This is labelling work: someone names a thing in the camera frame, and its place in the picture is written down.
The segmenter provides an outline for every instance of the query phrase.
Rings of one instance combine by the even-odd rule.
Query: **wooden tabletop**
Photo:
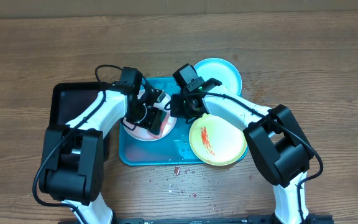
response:
[[[94,81],[103,63],[167,77],[210,57],[239,69],[244,98],[293,111],[324,161],[322,176],[306,183],[310,212],[358,223],[358,11],[0,20],[0,223],[73,218],[31,194],[57,83]],[[120,218],[274,212],[272,186],[249,153],[227,167],[181,166],[192,172],[175,176],[173,166],[125,165],[117,125],[111,139],[102,194]],[[313,159],[309,175],[317,170]]]

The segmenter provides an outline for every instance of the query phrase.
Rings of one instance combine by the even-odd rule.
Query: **blue placemat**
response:
[[[147,81],[169,95],[180,92],[173,78],[148,78]],[[185,119],[177,119],[175,127],[164,138],[144,142],[134,139],[120,124],[119,156],[131,166],[202,164],[204,162],[196,157],[189,144],[190,126],[185,123]],[[247,152],[248,146],[239,160],[243,159]]]

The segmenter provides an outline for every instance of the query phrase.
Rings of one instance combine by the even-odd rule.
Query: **wire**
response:
[[[246,110],[250,111],[252,114],[256,114],[257,116],[260,116],[261,118],[265,118],[268,122],[272,123],[273,125],[276,125],[277,127],[279,127],[282,131],[284,131],[287,134],[290,134],[291,136],[293,136],[294,138],[297,138],[297,140],[299,140],[302,145],[306,148],[308,148],[313,154],[314,156],[316,156],[316,159],[319,163],[319,171],[317,173],[315,173],[314,175],[311,175],[301,181],[299,181],[298,185],[296,186],[296,192],[298,194],[298,208],[299,208],[299,213],[301,216],[301,220],[302,223],[305,222],[305,219],[303,218],[303,212],[302,212],[302,206],[301,206],[301,188],[302,188],[302,184],[304,184],[306,181],[312,180],[317,178],[318,176],[320,176],[323,173],[323,169],[324,169],[324,165],[323,165],[323,160],[321,160],[320,155],[315,151],[315,149],[313,149],[306,141],[304,141],[301,137],[297,136],[295,133],[293,133],[292,131],[288,130],[286,127],[282,126],[280,123],[278,123],[277,121],[270,119],[269,117],[267,117],[266,115],[263,115],[261,113],[259,113],[258,111],[256,111],[255,109],[250,108],[249,106],[245,105],[243,102],[237,100],[236,98],[232,97],[232,96],[228,96],[225,94],[219,94],[219,93],[189,93],[186,96],[200,96],[200,95],[211,95],[211,96],[219,96],[219,97],[223,97],[223,98],[227,98],[229,100],[232,100],[234,102],[236,102],[237,104],[239,104],[240,106],[244,107]]]
[[[97,66],[95,68],[94,75],[95,75],[96,79],[98,80],[98,83],[101,83],[101,81],[99,79],[99,75],[98,75],[98,70],[100,68],[103,68],[103,67],[111,67],[111,68],[116,68],[116,69],[122,70],[120,67],[115,66],[115,65],[99,65],[99,66]],[[94,115],[97,112],[97,110],[100,109],[100,107],[102,107],[103,103],[106,101],[106,90],[102,90],[102,91],[103,91],[103,98],[100,101],[100,103],[87,116],[85,116],[82,119],[82,121],[80,121],[76,126],[74,126],[74,128],[71,128],[70,131],[64,136],[64,138],[62,138],[58,142],[58,144],[52,149],[50,154],[45,158],[44,162],[38,168],[38,171],[35,174],[35,177],[34,177],[34,180],[33,180],[33,183],[32,183],[32,195],[34,196],[35,201],[37,201],[40,205],[47,206],[47,207],[68,207],[68,208],[71,208],[72,212],[73,213],[76,212],[78,217],[80,218],[81,222],[84,223],[84,224],[88,224],[88,222],[85,220],[84,216],[79,211],[78,207],[76,207],[75,205],[72,205],[72,204],[69,204],[69,203],[48,203],[48,202],[44,202],[43,200],[41,200],[38,197],[38,194],[37,194],[37,183],[38,183],[38,180],[40,178],[41,171],[44,169],[44,167],[46,166],[47,162],[49,161],[51,156],[55,153],[55,151],[60,149],[60,147],[63,145],[63,143],[66,143],[67,139],[69,137],[71,137],[79,127],[81,127],[83,124],[85,124],[87,122],[87,120],[89,120],[90,117],[92,117],[92,115]]]

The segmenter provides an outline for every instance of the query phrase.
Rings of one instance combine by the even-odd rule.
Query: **black cable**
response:
[[[98,80],[99,83],[101,83],[101,81],[99,79],[98,70],[99,70],[99,68],[103,68],[103,67],[111,67],[111,68],[116,68],[116,69],[122,70],[120,67],[115,66],[115,65],[99,65],[99,66],[97,66],[95,68],[94,74],[95,74],[95,77],[96,77],[96,79]],[[74,126],[74,128],[71,128],[70,131],[65,135],[65,137],[62,138],[58,142],[58,144],[54,147],[54,149],[52,149],[50,154],[45,158],[44,162],[38,168],[38,171],[35,174],[35,177],[34,177],[34,180],[33,180],[33,183],[32,183],[33,197],[34,197],[35,201],[37,201],[40,205],[47,206],[47,207],[68,207],[68,208],[71,208],[72,212],[73,213],[76,212],[78,217],[80,218],[81,222],[83,222],[84,224],[88,224],[88,222],[85,220],[84,216],[79,211],[78,207],[76,207],[75,205],[72,205],[72,204],[69,204],[69,203],[48,203],[48,202],[44,202],[43,200],[41,200],[38,197],[38,194],[37,194],[37,183],[38,183],[38,180],[40,178],[41,171],[44,169],[45,165],[47,164],[48,160],[51,158],[53,153],[55,153],[55,151],[58,150],[63,145],[63,143],[65,143],[67,141],[67,139],[69,137],[71,137],[71,135],[73,135],[75,133],[75,131],[80,126],[85,124],[87,122],[87,120],[89,120],[90,117],[92,117],[92,115],[94,115],[97,112],[97,110],[99,110],[100,107],[102,107],[102,105],[103,105],[103,103],[105,101],[106,101],[106,90],[103,90],[103,98],[102,98],[101,102],[96,106],[95,109],[93,109],[87,116],[85,116],[82,121],[80,121],[76,126]]]
[[[278,123],[275,120],[272,120],[270,118],[268,118],[267,116],[259,113],[258,111],[256,111],[255,109],[250,108],[249,106],[245,105],[243,102],[237,100],[234,97],[225,95],[225,94],[219,94],[219,93],[189,93],[186,96],[200,96],[200,95],[211,95],[211,96],[219,96],[219,97],[223,97],[223,98],[227,98],[229,100],[232,100],[234,102],[236,102],[237,104],[239,104],[240,106],[244,107],[246,110],[250,111],[252,114],[256,114],[257,116],[260,116],[261,118],[265,118],[268,122],[272,123],[273,125],[276,125],[277,127],[279,127],[282,131],[284,131],[287,134],[292,135],[294,138],[297,138],[297,140],[299,140],[302,145],[306,148],[308,148],[313,154],[314,156],[316,156],[316,159],[319,163],[319,171],[317,173],[315,173],[314,175],[311,175],[301,181],[299,181],[298,185],[296,186],[296,190],[297,190],[297,194],[298,194],[298,207],[299,207],[299,213],[301,216],[301,220],[302,223],[305,222],[305,219],[303,218],[303,212],[302,212],[302,206],[301,206],[301,186],[302,184],[304,184],[306,181],[312,180],[317,178],[318,176],[321,175],[321,173],[323,173],[323,161],[321,160],[320,155],[315,151],[315,149],[313,149],[307,142],[305,142],[301,137],[297,136],[295,133],[293,133],[292,131],[288,130],[286,127],[282,126],[280,123]]]

